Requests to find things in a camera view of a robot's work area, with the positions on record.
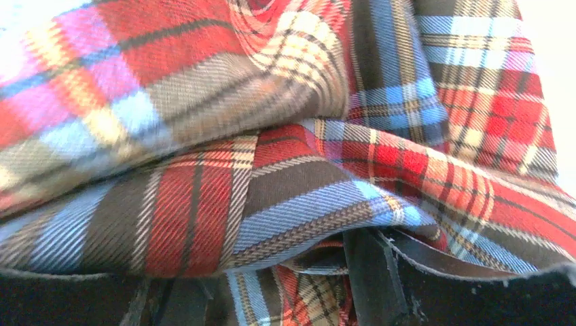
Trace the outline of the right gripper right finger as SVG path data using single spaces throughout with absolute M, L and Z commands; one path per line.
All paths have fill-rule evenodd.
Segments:
M 360 325 L 574 325 L 575 266 L 515 274 L 394 229 L 343 234 Z

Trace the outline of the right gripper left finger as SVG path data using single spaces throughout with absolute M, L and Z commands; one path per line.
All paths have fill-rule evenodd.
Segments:
M 223 281 L 1 270 L 2 325 L 237 325 Z

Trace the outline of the plaid flannel shirt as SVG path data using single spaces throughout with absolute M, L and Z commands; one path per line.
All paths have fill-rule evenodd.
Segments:
M 360 325 L 343 234 L 575 266 L 515 1 L 2 1 L 1 270 Z

